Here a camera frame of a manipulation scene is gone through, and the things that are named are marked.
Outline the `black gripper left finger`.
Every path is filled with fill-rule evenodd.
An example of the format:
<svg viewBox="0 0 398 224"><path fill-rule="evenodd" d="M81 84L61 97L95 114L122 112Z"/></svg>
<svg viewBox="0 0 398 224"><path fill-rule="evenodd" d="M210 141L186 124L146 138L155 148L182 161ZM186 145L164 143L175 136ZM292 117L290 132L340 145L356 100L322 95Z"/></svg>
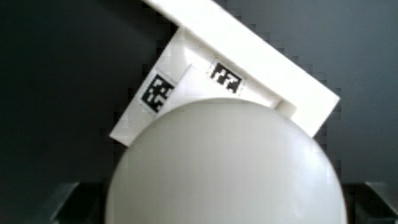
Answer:
<svg viewBox="0 0 398 224"><path fill-rule="evenodd" d="M56 195L52 224L106 224L106 184L72 182Z"/></svg>

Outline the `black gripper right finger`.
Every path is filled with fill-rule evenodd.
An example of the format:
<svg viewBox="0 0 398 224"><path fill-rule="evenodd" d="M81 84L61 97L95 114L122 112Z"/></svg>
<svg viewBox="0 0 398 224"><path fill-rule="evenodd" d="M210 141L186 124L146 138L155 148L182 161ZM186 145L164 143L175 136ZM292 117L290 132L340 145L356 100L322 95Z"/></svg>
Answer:
<svg viewBox="0 0 398 224"><path fill-rule="evenodd" d="M344 185L349 224L398 224L398 190L385 182Z"/></svg>

